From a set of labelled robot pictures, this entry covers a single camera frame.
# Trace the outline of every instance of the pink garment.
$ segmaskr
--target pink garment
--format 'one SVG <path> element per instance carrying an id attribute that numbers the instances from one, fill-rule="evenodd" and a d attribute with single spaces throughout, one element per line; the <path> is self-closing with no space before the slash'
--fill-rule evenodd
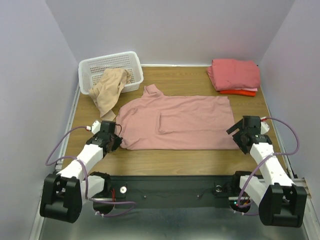
<path id="1" fill-rule="evenodd" d="M 217 91 L 241 89 L 256 92 L 260 86 L 260 70 L 253 61 L 214 59 L 207 72 Z"/>
<path id="2" fill-rule="evenodd" d="M 124 149 L 238 149 L 226 133 L 235 124 L 226 96 L 165 96 L 153 84 L 120 108 L 116 123 Z"/>

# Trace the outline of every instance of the wooden tabletop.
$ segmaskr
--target wooden tabletop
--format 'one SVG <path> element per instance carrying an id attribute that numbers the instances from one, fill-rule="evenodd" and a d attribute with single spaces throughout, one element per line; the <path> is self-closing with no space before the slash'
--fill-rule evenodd
<path id="1" fill-rule="evenodd" d="M 166 96 L 225 96 L 215 91 L 205 67 L 144 67 L 144 81 L 136 91 L 122 93 L 115 107 L 140 98 L 144 86 L 155 84 Z M 269 116 L 261 89 L 255 97 L 228 95 L 234 121 L 243 115 Z M 72 127 L 91 125 L 100 113 L 88 95 L 80 94 Z M 274 129 L 268 132 L 276 152 L 280 151 Z M 71 133 L 66 155 L 77 156 L 90 132 L 78 129 Z M 71 161 L 65 159 L 63 168 Z M 252 171 L 257 166 L 253 158 L 240 150 L 127 150 L 118 148 L 108 153 L 92 171 L 110 175 L 233 175 L 235 171 Z"/>

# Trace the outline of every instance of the white laundry basket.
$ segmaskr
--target white laundry basket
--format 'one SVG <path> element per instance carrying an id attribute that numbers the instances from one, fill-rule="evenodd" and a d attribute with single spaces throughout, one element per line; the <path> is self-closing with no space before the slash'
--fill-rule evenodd
<path id="1" fill-rule="evenodd" d="M 88 95 L 89 90 L 97 84 L 106 69 L 122 68 L 131 74 L 130 83 L 124 85 L 121 93 L 139 88 L 144 80 L 141 64 L 134 51 L 126 51 L 106 56 L 82 60 L 79 63 L 79 85 L 81 93 Z"/>

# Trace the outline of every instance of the beige towel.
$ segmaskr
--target beige towel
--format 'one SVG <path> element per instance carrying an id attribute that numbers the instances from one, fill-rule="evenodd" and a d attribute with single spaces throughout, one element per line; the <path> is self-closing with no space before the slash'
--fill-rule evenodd
<path id="1" fill-rule="evenodd" d="M 89 96 L 99 109 L 102 120 L 115 119 L 116 115 L 111 109 L 118 102 L 122 89 L 130 79 L 130 73 L 122 68 L 107 68 L 97 84 L 90 89 Z"/>

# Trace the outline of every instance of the gray floor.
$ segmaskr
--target gray floor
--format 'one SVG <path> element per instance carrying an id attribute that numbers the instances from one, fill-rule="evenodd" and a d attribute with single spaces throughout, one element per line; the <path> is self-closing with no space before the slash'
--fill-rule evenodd
<path id="1" fill-rule="evenodd" d="M 73 224 L 46 219 L 40 239 L 307 240 L 308 237 L 303 226 L 264 226 L 258 216 L 241 216 L 230 209 L 135 209 L 121 217 L 102 219 L 95 216 L 92 204 L 87 203 Z"/>

